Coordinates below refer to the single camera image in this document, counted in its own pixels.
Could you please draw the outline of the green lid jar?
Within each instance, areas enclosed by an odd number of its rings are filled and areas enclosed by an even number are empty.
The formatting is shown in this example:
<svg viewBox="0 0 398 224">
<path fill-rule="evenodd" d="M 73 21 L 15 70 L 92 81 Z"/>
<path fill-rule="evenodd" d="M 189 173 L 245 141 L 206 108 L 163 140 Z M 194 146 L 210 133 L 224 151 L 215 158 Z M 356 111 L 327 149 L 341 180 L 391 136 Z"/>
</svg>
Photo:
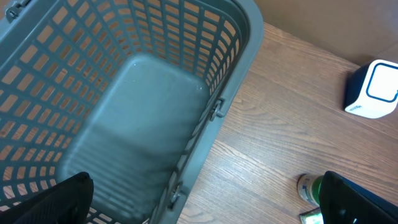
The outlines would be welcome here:
<svg viewBox="0 0 398 224">
<path fill-rule="evenodd" d="M 320 187 L 322 184 L 323 176 L 322 175 L 313 175 L 313 174 L 303 174 L 300 176 L 297 182 L 297 192 L 300 197 L 314 205 L 320 206 Z"/>
</svg>

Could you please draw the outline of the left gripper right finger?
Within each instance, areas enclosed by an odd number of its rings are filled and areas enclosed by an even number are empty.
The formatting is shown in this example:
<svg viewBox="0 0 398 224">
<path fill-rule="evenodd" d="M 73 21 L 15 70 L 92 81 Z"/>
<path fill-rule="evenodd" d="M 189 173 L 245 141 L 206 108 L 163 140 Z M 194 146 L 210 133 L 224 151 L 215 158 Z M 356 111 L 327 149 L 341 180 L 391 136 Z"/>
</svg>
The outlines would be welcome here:
<svg viewBox="0 0 398 224">
<path fill-rule="evenodd" d="M 324 224 L 397 224 L 397 206 L 336 172 L 325 172 L 319 199 Z"/>
</svg>

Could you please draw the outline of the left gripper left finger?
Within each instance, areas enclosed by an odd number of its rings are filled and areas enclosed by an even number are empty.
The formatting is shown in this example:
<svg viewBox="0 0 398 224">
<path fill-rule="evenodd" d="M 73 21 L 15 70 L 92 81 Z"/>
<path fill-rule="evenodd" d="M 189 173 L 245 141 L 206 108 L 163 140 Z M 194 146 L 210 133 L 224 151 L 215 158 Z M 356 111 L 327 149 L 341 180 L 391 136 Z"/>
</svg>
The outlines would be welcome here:
<svg viewBox="0 0 398 224">
<path fill-rule="evenodd" d="M 94 183 L 80 172 L 1 212 L 2 224 L 82 224 L 93 199 Z"/>
</svg>

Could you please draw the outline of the teal packet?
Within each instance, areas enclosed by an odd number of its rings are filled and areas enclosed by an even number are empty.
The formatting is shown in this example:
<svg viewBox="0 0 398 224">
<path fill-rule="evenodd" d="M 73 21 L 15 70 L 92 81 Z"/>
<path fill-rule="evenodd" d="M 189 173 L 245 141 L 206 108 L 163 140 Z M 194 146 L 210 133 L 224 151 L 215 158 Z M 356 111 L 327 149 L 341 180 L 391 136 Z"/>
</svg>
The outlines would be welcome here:
<svg viewBox="0 0 398 224">
<path fill-rule="evenodd" d="M 301 224 L 324 224 L 323 215 L 320 208 L 301 213 L 299 215 Z"/>
</svg>

